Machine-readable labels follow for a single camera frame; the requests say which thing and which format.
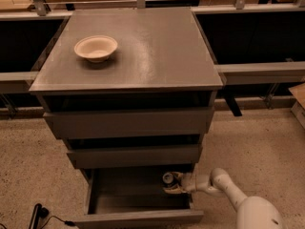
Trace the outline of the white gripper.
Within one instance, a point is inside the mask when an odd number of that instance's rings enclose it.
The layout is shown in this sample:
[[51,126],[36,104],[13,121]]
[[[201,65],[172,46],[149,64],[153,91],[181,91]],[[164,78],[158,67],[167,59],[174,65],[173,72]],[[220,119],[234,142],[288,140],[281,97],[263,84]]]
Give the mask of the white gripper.
[[192,173],[181,173],[173,172],[173,176],[176,180],[181,180],[180,187],[166,187],[163,188],[164,192],[170,195],[179,195],[179,194],[191,194],[197,191],[196,175]]

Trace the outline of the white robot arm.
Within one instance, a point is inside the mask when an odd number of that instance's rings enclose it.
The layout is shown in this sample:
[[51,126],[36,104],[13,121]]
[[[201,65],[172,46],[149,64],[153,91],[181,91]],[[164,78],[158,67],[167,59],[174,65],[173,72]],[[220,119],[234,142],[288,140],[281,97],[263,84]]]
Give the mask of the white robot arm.
[[267,199],[246,196],[221,168],[209,175],[167,172],[163,175],[167,194],[193,194],[203,192],[212,197],[224,195],[236,211],[236,229],[287,229],[278,210]]

